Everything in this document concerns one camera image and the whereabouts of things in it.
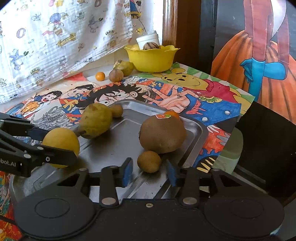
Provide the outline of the small brown longan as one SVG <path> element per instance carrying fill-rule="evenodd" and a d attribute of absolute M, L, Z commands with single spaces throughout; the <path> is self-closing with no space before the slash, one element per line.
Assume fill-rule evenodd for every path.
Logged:
<path fill-rule="evenodd" d="M 138 167 L 147 173 L 157 172 L 162 164 L 160 156 L 153 151 L 145 151 L 141 153 L 137 159 Z"/>

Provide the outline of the yellow lemon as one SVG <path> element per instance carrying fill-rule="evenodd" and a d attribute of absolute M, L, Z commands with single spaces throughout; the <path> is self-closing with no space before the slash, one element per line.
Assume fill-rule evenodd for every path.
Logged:
<path fill-rule="evenodd" d="M 76 134 L 68 128 L 55 128 L 44 137 L 42 144 L 48 147 L 73 151 L 76 157 L 80 152 L 80 143 Z"/>

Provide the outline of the large brown kiwi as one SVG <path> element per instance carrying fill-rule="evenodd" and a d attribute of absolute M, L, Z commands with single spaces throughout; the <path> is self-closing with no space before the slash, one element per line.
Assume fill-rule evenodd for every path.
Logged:
<path fill-rule="evenodd" d="M 186 136 L 186 129 L 179 118 L 169 114 L 156 114 L 142 123 L 139 142 L 146 151 L 164 154 L 179 149 Z"/>

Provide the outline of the green-yellow blemished pear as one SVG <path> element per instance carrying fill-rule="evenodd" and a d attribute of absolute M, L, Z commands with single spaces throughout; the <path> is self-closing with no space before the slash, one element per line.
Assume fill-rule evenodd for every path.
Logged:
<path fill-rule="evenodd" d="M 78 132 L 83 138 L 93 139 L 109 130 L 111 124 L 111 110 L 104 104 L 92 103 L 81 115 Z"/>

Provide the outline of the small orange kumquat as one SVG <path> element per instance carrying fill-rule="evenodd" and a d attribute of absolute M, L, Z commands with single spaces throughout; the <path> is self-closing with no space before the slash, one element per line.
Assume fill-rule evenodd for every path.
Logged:
<path fill-rule="evenodd" d="M 180 118 L 179 114 L 172 110 L 166 111 L 164 114 L 174 116 L 175 118 L 178 118 L 178 119 Z"/>
<path fill-rule="evenodd" d="M 95 79 L 97 81 L 104 81 L 105 80 L 105 73 L 104 72 L 97 72 L 95 74 Z"/>

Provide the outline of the brown round sapodilla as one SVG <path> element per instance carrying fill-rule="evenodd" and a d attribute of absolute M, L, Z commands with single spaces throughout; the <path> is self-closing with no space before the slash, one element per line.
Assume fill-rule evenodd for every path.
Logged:
<path fill-rule="evenodd" d="M 124 73 L 119 69 L 113 69 L 108 77 L 111 82 L 120 82 L 124 77 Z"/>

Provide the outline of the yellow-green mango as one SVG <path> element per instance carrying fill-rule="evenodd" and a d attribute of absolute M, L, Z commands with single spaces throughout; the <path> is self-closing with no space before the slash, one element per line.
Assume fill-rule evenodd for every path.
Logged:
<path fill-rule="evenodd" d="M 116 69 L 121 70 L 125 77 L 130 76 L 134 70 L 134 64 L 128 61 L 123 61 L 116 67 Z"/>

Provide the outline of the striped pepino melon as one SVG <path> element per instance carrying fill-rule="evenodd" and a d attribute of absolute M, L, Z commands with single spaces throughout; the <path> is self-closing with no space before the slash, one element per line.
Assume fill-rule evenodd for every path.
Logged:
<path fill-rule="evenodd" d="M 122 60 L 118 60 L 114 63 L 113 69 L 115 69 L 120 63 L 122 63 Z"/>

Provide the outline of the metal baking tray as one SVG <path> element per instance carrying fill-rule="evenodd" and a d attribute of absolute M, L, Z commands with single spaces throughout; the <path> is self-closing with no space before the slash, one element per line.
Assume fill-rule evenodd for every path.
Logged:
<path fill-rule="evenodd" d="M 138 165 L 138 156 L 144 151 L 139 143 L 138 133 L 142 123 L 150 116 L 165 112 L 164 108 L 137 100 L 121 100 L 123 116 L 114 120 L 108 132 L 93 139 L 79 138 L 80 154 L 74 166 L 57 169 L 44 164 L 32 171 L 29 178 L 12 176 L 10 194 L 12 204 L 67 176 L 78 168 L 87 168 L 89 172 L 99 172 L 107 166 L 120 166 L 126 158 L 133 159 L 133 172 L 130 184 L 117 188 L 119 200 L 124 198 L 154 199 L 174 197 L 167 180 L 166 164 L 154 174 L 142 172 Z"/>

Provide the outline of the colourful cartoon drawings mat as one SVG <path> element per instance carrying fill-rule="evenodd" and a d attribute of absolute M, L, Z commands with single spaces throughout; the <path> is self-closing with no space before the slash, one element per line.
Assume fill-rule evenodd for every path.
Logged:
<path fill-rule="evenodd" d="M 166 72 L 135 72 L 118 83 L 93 83 L 78 74 L 19 100 L 7 112 L 45 130 L 75 129 L 89 104 L 99 102 L 109 106 L 126 99 L 178 113 L 187 137 L 168 158 L 202 172 L 209 171 L 238 117 L 254 101 L 252 95 L 226 81 L 174 63 Z M 1 200 L 1 204 L 5 214 L 11 215 L 11 197 L 8 201 Z"/>

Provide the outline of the dark wooden door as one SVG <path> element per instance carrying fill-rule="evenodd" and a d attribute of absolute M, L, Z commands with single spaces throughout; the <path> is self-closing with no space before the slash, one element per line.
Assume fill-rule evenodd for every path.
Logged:
<path fill-rule="evenodd" d="M 165 1 L 163 42 L 177 60 L 254 97 L 237 123 L 238 172 L 295 200 L 295 1 Z"/>

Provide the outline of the white printed cloth curtain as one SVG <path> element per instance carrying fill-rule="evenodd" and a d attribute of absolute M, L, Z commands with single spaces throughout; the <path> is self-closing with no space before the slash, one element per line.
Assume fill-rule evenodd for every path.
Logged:
<path fill-rule="evenodd" d="M 145 1 L 1 1 L 1 103 L 109 65 Z"/>

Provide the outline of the striped melon in bowl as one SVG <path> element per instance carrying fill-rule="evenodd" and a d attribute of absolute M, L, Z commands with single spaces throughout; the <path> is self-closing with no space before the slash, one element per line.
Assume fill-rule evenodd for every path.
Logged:
<path fill-rule="evenodd" d="M 155 42 L 147 42 L 143 45 L 144 50 L 159 49 L 159 45 Z"/>

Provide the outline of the girl poster on door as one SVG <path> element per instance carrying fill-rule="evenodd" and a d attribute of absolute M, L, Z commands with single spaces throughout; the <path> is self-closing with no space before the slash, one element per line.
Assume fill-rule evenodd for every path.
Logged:
<path fill-rule="evenodd" d="M 211 75 L 295 123 L 295 59 L 290 54 L 287 1 L 243 1 L 243 8 L 244 29 L 218 52 Z"/>

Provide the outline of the yellow flower twig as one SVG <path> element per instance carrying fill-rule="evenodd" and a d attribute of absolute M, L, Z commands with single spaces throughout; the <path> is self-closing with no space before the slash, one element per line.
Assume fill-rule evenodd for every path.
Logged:
<path fill-rule="evenodd" d="M 137 26 L 136 32 L 140 36 L 140 35 L 145 34 L 147 32 L 147 30 L 145 29 L 145 26 L 140 18 L 138 18 L 138 22 L 139 22 L 139 26 Z"/>

